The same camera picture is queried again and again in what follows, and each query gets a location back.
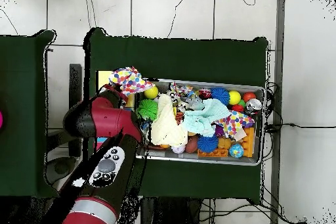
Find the orange toy block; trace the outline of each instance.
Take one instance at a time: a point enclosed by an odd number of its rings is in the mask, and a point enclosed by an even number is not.
[[[197,150],[197,155],[205,158],[225,158],[228,156],[228,150],[225,148],[217,148],[212,152],[202,152],[201,150]]]
[[[254,127],[248,127],[244,129],[246,136],[242,139],[243,143],[241,144],[244,148],[244,156],[251,158],[253,154],[254,147],[254,138],[255,138],[255,129]]]

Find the green table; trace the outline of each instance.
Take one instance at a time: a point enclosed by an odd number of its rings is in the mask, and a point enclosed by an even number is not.
[[[96,71],[134,66],[144,77],[264,87],[265,38],[253,41],[109,37],[101,28],[85,38],[85,77],[96,93]],[[89,142],[89,154],[93,151]],[[136,160],[131,184],[143,160]],[[261,166],[231,166],[148,160],[140,195],[249,198],[260,201]]]

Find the polka dot cloth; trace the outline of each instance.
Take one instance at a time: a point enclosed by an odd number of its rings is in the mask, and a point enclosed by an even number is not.
[[[215,124],[221,125],[224,132],[233,136],[237,131],[243,127],[253,127],[255,124],[254,119],[237,111],[229,110],[231,115],[227,118],[215,121]]]
[[[131,93],[140,93],[154,86],[153,83],[143,80],[140,72],[133,66],[115,70],[108,80],[111,85],[121,85],[120,89],[127,97]]]

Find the red ball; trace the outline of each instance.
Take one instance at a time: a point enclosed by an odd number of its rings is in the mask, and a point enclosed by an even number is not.
[[[256,99],[257,97],[255,96],[254,93],[252,92],[247,92],[247,93],[244,93],[244,96],[243,96],[243,100],[245,102],[249,101],[250,99]]]
[[[238,104],[234,105],[232,107],[232,109],[233,109],[233,111],[237,111],[237,112],[240,112],[240,113],[243,113],[243,111],[244,111],[244,107],[242,105],[238,105]]]

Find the cream towel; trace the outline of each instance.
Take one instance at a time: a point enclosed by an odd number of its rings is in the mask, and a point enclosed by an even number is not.
[[[179,147],[188,142],[188,132],[175,120],[173,103],[168,95],[159,97],[157,118],[152,124],[151,141],[154,145]]]

